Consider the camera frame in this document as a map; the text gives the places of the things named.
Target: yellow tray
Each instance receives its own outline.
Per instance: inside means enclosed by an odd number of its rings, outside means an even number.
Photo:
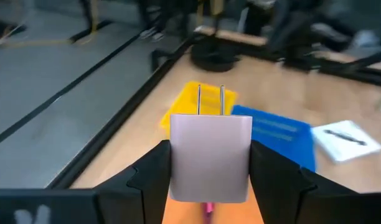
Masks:
[[[197,113],[197,87],[200,85],[200,114],[220,114],[220,87],[199,82],[186,83],[181,93],[172,104],[167,113],[160,120],[160,126],[170,136],[171,114],[196,114]],[[225,90],[225,114],[230,115],[235,104],[237,93]]]

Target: white notepad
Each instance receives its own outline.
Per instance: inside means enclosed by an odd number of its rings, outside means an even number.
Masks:
[[[381,145],[353,121],[313,128],[313,135],[334,162],[344,162],[381,150]]]

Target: yellow cable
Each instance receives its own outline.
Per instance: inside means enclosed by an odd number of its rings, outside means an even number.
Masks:
[[[90,38],[88,40],[81,42],[80,45],[87,44],[91,42],[96,34],[96,24],[98,23],[98,3],[96,0],[91,0],[91,15],[92,15],[92,27]]]
[[[84,42],[79,43],[80,45],[87,44],[91,42],[96,34],[96,26],[98,22],[98,3],[96,0],[91,0],[91,15],[92,15],[92,28],[90,32],[90,38]],[[20,41],[20,42],[9,42],[4,44],[6,47],[25,47],[25,46],[43,46],[43,45],[57,45],[57,44],[71,44],[71,40],[30,40],[30,41]]]

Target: metal prong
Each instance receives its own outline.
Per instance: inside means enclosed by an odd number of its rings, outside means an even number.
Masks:
[[[224,85],[221,85],[221,88],[220,88],[220,104],[221,104],[220,114],[224,115],[225,114],[225,86]]]
[[[197,87],[197,115],[200,115],[200,90],[201,90],[201,86],[199,85]]]

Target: white power adapter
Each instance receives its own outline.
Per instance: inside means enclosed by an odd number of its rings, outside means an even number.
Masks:
[[[251,116],[172,114],[171,198],[183,202],[240,203],[247,199]]]

